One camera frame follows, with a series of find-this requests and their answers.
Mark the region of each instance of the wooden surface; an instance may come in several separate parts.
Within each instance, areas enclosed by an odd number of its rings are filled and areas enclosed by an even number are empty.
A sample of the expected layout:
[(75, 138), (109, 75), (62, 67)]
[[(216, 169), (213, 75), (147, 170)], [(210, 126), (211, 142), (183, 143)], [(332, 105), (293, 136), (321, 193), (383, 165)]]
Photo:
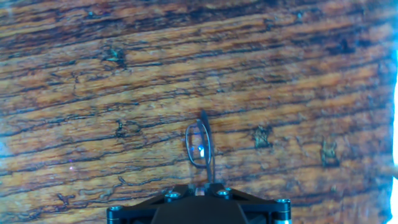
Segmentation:
[(0, 0), (0, 223), (105, 223), (216, 178), (294, 223), (390, 219), (396, 5)]

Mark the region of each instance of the silver screw head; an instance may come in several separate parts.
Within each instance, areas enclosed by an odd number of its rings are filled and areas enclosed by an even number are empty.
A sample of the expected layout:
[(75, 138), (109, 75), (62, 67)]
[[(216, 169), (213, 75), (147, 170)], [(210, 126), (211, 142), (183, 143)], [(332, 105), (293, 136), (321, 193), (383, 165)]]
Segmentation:
[(111, 211), (119, 211), (119, 210), (121, 210), (122, 208), (123, 208), (122, 205), (115, 205), (115, 206), (110, 207), (109, 209), (110, 209)]
[(290, 199), (275, 199), (275, 201), (278, 203), (289, 203)]
[(181, 194), (178, 192), (170, 192), (170, 193), (165, 194), (165, 196), (170, 197), (170, 198), (178, 198), (179, 196), (181, 196)]
[(229, 194), (229, 191), (227, 191), (227, 190), (219, 190), (219, 191), (217, 191), (217, 194), (221, 195), (221, 196), (226, 196), (226, 195)]

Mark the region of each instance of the black metal bracket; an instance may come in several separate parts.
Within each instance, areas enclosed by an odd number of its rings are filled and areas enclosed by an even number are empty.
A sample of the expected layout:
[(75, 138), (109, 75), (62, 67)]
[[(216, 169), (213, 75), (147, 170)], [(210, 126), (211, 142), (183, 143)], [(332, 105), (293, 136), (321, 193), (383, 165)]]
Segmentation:
[(264, 200), (222, 184), (206, 184), (203, 196), (195, 195), (196, 189), (194, 185), (177, 185), (134, 206), (109, 207), (108, 224), (291, 223), (289, 199)]

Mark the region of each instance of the screw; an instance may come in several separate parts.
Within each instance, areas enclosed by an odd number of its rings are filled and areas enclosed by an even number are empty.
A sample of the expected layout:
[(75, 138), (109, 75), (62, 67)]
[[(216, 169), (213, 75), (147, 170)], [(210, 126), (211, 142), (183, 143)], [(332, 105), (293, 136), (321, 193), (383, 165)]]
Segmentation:
[(123, 208), (122, 205), (115, 205), (115, 206), (110, 207), (109, 209), (110, 209), (111, 211), (119, 211), (119, 210), (121, 210), (122, 208)]
[(179, 196), (181, 196), (181, 194), (178, 192), (171, 192), (171, 193), (165, 194), (165, 196), (170, 197), (170, 198), (178, 198)]
[(229, 192), (227, 190), (219, 190), (219, 191), (217, 191), (217, 194), (218, 195), (222, 195), (222, 196), (226, 196), (226, 195), (229, 194)]
[(278, 203), (289, 203), (290, 199), (276, 199), (275, 201)]

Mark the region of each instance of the wood grain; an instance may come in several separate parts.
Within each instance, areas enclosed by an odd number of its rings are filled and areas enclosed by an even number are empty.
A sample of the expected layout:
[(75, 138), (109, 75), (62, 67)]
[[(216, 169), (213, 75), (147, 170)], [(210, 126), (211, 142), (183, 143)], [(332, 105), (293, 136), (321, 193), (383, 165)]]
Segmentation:
[(396, 16), (390, 0), (0, 0), (0, 223), (105, 223), (204, 183), (184, 145), (202, 109), (218, 182), (291, 198), (295, 224), (384, 223)]

